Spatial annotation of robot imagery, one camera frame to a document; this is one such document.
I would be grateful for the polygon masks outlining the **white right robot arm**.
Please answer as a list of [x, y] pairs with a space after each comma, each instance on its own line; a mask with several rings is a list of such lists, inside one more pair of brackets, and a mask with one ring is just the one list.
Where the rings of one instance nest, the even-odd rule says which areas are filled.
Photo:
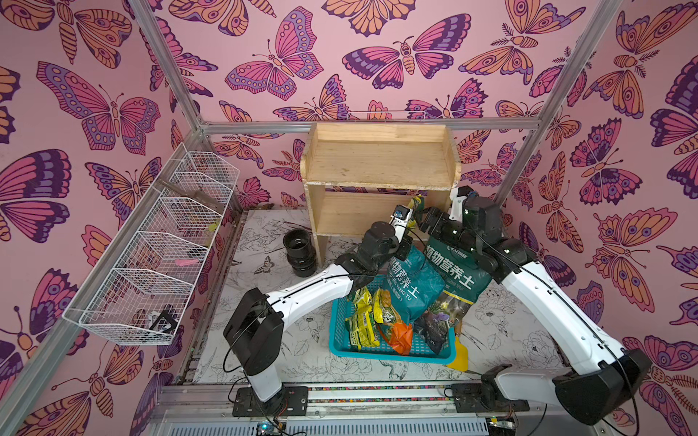
[[490, 283], [515, 296], [550, 334], [566, 359], [558, 370], [516, 370], [500, 364], [481, 378], [485, 407], [536, 401], [562, 407], [580, 423], [593, 425], [633, 401], [651, 361], [607, 334], [574, 303], [533, 251], [504, 233], [499, 206], [469, 187], [456, 188], [451, 208], [425, 207], [414, 201], [414, 219], [430, 239], [427, 261], [445, 281], [438, 308], [417, 322], [427, 341], [459, 312], [474, 305]]

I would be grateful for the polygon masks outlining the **teal plastic basket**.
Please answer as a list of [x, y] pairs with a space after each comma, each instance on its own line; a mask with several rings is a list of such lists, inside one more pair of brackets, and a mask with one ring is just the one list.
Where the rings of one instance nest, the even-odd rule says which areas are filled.
[[[379, 289], [383, 284], [385, 275], [377, 276], [371, 283], [367, 286], [368, 290], [372, 294]], [[333, 302], [332, 314], [331, 314], [331, 327], [330, 327], [330, 350], [333, 354], [339, 357], [347, 358], [361, 358], [361, 359], [374, 359], [374, 360], [391, 360], [407, 363], [430, 363], [430, 364], [442, 364], [446, 365], [452, 363], [456, 359], [456, 345], [454, 341], [453, 329], [449, 332], [449, 343], [445, 349], [442, 350], [441, 354], [435, 354], [426, 345], [424, 339], [414, 331], [413, 337], [413, 348], [409, 355], [403, 356], [397, 354], [382, 338], [380, 329], [376, 326], [374, 322], [374, 328], [376, 329], [376, 335], [380, 341], [380, 346], [378, 348], [365, 348], [361, 351], [354, 349], [349, 343], [349, 333], [345, 326], [345, 319], [348, 318], [352, 312], [354, 312], [353, 307], [354, 294], [340, 298]]]

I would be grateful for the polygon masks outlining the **dark green soil bag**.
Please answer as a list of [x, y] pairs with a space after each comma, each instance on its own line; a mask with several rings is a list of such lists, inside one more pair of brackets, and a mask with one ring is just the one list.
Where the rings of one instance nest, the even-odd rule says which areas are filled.
[[435, 354], [449, 343], [449, 332], [456, 328], [492, 277], [480, 269], [466, 252], [432, 238], [426, 247], [426, 259], [444, 282], [441, 292], [414, 322], [414, 331]]

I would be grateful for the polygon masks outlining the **wooden two-tier shelf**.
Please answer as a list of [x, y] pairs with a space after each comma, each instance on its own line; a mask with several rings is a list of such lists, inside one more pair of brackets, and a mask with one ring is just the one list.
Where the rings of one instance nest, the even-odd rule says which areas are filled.
[[462, 163], [446, 125], [320, 122], [300, 168], [317, 261], [324, 263], [330, 237], [362, 236], [420, 191], [427, 206], [447, 209]]

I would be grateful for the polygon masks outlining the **teal orange soil bag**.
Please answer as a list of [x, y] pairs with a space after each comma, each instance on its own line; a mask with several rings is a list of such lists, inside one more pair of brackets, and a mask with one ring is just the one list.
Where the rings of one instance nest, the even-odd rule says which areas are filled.
[[412, 247], [405, 261], [390, 261], [383, 284], [389, 290], [394, 308], [402, 321], [392, 326], [376, 323], [382, 338], [399, 355], [407, 356], [413, 348], [414, 322], [441, 292], [444, 282], [425, 255]]

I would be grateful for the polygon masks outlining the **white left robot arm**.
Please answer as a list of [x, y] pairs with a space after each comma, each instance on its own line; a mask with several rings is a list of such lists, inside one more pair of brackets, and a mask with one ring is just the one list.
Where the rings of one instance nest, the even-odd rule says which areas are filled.
[[354, 252], [339, 256], [323, 271], [285, 289], [264, 294], [247, 291], [223, 336], [250, 385], [256, 412], [271, 416], [288, 403], [276, 367], [288, 327], [317, 308], [366, 287], [394, 257], [405, 259], [412, 247], [408, 220], [376, 222]]

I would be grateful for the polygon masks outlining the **aluminium frame post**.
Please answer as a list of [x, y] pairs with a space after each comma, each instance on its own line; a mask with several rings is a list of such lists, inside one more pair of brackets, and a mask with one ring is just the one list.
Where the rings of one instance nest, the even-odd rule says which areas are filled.
[[160, 30], [160, 25], [156, 20], [156, 15], [151, 10], [148, 1], [135, 0], [130, 1], [138, 25], [144, 33], [145, 39], [149, 43], [154, 52], [158, 64], [164, 72], [164, 76], [169, 83], [169, 88], [173, 92], [178, 101], [178, 105], [182, 110], [190, 129], [193, 132], [200, 133], [203, 129], [202, 118], [199, 114], [194, 100], [186, 88], [183, 76], [180, 74], [179, 67], [172, 55], [167, 40]]

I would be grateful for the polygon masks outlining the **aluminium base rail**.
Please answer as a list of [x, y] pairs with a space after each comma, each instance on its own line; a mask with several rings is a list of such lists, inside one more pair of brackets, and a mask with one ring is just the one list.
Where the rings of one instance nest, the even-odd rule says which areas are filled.
[[561, 407], [464, 412], [451, 381], [289, 384], [277, 414], [261, 413], [245, 383], [163, 389], [148, 435], [605, 435]]

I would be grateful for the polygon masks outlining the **yellow fertilizer bag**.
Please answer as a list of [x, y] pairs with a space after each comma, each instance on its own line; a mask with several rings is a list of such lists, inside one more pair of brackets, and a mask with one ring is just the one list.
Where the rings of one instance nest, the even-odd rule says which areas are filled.
[[354, 312], [345, 319], [350, 345], [358, 351], [378, 348], [380, 341], [374, 328], [373, 299], [367, 287], [356, 292], [353, 307]]
[[377, 289], [373, 294], [374, 321], [385, 326], [401, 323], [402, 318], [394, 308], [392, 295], [389, 290]]

